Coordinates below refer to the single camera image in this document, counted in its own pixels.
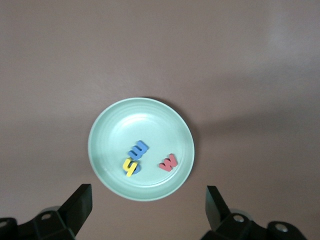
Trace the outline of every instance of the table surface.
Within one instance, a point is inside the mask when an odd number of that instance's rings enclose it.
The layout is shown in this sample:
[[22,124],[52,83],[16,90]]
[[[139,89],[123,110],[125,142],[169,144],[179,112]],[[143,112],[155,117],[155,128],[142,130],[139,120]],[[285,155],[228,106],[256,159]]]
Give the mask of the table surface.
[[[78,240],[197,240],[207,185],[261,226],[320,235],[320,2],[0,1],[0,216],[22,224],[91,183]],[[114,102],[173,107],[195,142],[175,193],[107,189],[88,136]]]

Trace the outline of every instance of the red foam letter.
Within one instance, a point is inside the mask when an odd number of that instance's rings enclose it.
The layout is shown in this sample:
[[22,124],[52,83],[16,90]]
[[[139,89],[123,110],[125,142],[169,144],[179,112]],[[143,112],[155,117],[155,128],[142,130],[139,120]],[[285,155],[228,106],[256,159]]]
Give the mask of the red foam letter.
[[164,163],[160,163],[159,164],[159,168],[170,172],[172,170],[173,167],[177,166],[177,160],[175,158],[175,155],[173,155],[172,153],[169,155],[169,158],[164,159]]

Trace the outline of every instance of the metal screw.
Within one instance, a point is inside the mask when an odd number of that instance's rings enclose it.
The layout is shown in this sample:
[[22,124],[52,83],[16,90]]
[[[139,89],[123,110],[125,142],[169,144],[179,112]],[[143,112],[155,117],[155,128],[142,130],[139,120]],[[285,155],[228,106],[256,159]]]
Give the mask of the metal screw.
[[51,213],[47,213],[47,214],[43,215],[43,216],[41,217],[41,220],[47,220],[47,219],[49,219],[49,218],[51,218]]
[[233,219],[236,220],[238,223],[243,223],[245,219],[240,215],[234,215]]
[[275,225],[275,228],[280,232],[284,232],[284,233],[288,232],[288,228],[285,225],[281,224],[281,223],[277,223]]
[[7,226],[7,221],[0,222],[0,228]]

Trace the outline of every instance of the plate rim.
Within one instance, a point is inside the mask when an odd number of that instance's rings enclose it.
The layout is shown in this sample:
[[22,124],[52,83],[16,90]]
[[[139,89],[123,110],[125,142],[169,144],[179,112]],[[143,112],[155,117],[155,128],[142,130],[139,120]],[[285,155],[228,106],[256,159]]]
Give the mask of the plate rim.
[[[166,194],[163,194],[159,197],[152,197],[152,198],[148,198],[148,199],[145,199],[145,198],[136,198],[136,197],[131,197],[129,195],[125,195],[125,194],[122,194],[120,193],[119,191],[117,191],[116,189],[112,188],[110,185],[108,185],[108,183],[97,173],[97,170],[95,168],[95,165],[93,163],[93,160],[92,160],[92,151],[91,151],[91,144],[92,144],[92,137],[93,137],[93,132],[96,128],[96,125],[98,124],[99,120],[102,118],[102,116],[111,108],[113,108],[114,106],[118,105],[118,104],[121,104],[123,102],[130,102],[130,101],[135,101],[135,100],[143,100],[143,101],[150,101],[150,102],[154,102],[154,103],[157,103],[157,104],[160,104],[160,105],[163,105],[164,107],[166,107],[167,109],[169,109],[170,111],[172,111],[174,114],[176,114],[176,116],[178,118],[181,119],[182,123],[185,125],[186,127],[186,130],[188,131],[189,135],[190,135],[190,140],[192,142],[192,160],[191,160],[191,164],[190,164],[190,168],[187,172],[187,174],[185,175],[184,179],[177,185],[177,187],[175,187],[173,190],[169,191],[168,193]],[[189,177],[191,171],[192,171],[192,168],[193,168],[193,165],[194,165],[194,161],[195,161],[195,142],[194,142],[194,139],[193,139],[193,136],[192,136],[192,133],[190,131],[190,128],[188,127],[186,121],[180,116],[179,113],[177,113],[177,111],[175,111],[172,107],[170,107],[169,105],[159,101],[159,100],[155,100],[153,98],[149,98],[149,97],[130,97],[130,98],[125,98],[125,99],[122,99],[122,100],[119,100],[119,101],[116,101],[114,102],[113,104],[109,105],[107,108],[105,108],[98,116],[97,118],[95,119],[95,121],[93,122],[92,124],[92,127],[90,129],[90,133],[89,133],[89,136],[88,136],[88,143],[87,143],[87,150],[88,150],[88,157],[89,157],[89,161],[90,161],[90,165],[94,171],[94,174],[98,177],[98,179],[100,180],[100,182],[105,186],[107,187],[110,191],[112,191],[113,193],[117,194],[118,196],[121,196],[125,199],[129,199],[129,200],[133,200],[133,201],[138,201],[138,202],[151,202],[151,201],[155,201],[155,200],[160,200],[160,199],[163,199],[171,194],[173,194],[175,191],[177,191],[184,183],[185,181],[187,180],[187,178]]]

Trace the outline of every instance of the plate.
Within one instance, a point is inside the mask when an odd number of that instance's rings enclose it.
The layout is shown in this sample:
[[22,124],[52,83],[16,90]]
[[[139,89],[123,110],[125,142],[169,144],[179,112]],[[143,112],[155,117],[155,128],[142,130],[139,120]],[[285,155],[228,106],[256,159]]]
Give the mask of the plate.
[[[140,171],[126,175],[128,152],[143,141],[147,151],[137,160]],[[160,163],[174,154],[171,171]],[[162,199],[175,192],[189,176],[195,157],[191,132],[166,104],[144,97],[127,98],[106,108],[95,120],[88,139],[91,166],[114,193],[135,201]]]

